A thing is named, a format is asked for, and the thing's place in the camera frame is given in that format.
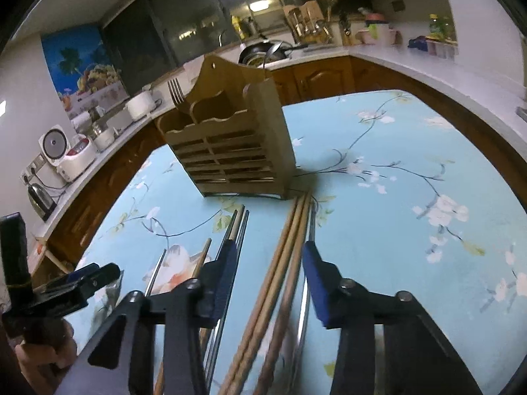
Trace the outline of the person left hand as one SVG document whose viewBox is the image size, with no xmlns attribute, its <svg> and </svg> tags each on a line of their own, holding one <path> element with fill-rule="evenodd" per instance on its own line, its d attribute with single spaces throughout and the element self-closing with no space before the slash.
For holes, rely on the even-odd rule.
<svg viewBox="0 0 527 395">
<path fill-rule="evenodd" d="M 57 349 L 26 341 L 14 348 L 20 371 L 36 394 L 54 394 L 77 358 L 74 330 L 67 320 L 62 323 L 65 336 Z"/>
</svg>

